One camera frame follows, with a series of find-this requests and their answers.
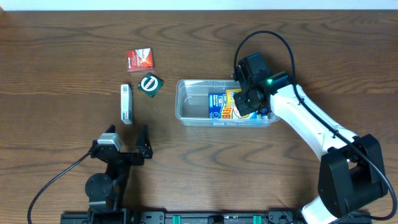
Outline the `green Zam-Buk box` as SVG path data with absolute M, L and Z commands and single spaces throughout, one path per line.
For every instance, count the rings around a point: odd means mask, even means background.
M 144 92 L 146 95 L 153 98 L 163 87 L 163 85 L 164 81 L 162 79 L 160 79 L 153 73 L 147 73 L 146 76 L 137 85 L 137 88 L 140 91 Z

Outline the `blue cooling patch box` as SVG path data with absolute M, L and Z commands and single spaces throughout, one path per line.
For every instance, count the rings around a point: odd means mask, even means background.
M 236 105 L 235 107 L 227 107 L 226 93 L 210 93 L 208 95 L 209 118 L 219 119 L 267 119 L 267 115 L 253 112 L 247 115 L 240 115 Z

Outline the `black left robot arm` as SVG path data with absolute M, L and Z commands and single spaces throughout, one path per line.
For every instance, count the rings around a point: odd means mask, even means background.
M 141 129 L 135 147 L 136 152 L 121 152 L 122 142 L 113 124 L 92 142 L 88 154 L 105 162 L 107 167 L 105 172 L 94 174 L 86 181 L 88 223 L 134 223 L 134 215 L 122 207 L 122 200 L 131 167 L 142 166 L 146 159 L 152 159 L 147 126 Z

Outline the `red medicine box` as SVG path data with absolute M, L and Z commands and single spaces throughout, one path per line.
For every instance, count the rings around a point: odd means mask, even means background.
M 154 69 L 154 60 L 151 48 L 128 50 L 127 71 L 140 72 Z

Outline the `clear plastic container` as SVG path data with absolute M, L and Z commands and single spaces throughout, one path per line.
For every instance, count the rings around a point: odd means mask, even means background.
M 280 120 L 274 113 L 267 119 L 219 119 L 209 118 L 210 93 L 226 93 L 240 88 L 232 80 L 180 80 L 175 97 L 175 115 L 185 126 L 214 126 L 238 128 L 262 128 Z

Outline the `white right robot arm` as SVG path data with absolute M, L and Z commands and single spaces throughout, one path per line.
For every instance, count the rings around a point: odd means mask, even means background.
M 274 73 L 260 53 L 236 62 L 234 95 L 240 115 L 272 112 L 289 124 L 320 160 L 318 196 L 301 209 L 306 223 L 370 219 L 358 209 L 394 194 L 386 178 L 381 145 L 372 135 L 358 136 L 322 111 L 294 75 Z

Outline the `yellow cough syrup box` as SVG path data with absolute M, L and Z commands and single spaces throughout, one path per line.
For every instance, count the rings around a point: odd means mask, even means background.
M 230 89 L 226 91 L 226 105 L 227 107 L 235 107 L 235 99 L 234 99 L 234 95 L 236 93 L 241 92 L 240 88 L 236 88 L 236 89 Z

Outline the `white Panadol box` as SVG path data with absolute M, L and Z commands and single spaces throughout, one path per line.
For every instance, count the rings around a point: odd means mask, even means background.
M 132 90 L 129 84 L 121 85 L 121 121 L 132 124 Z

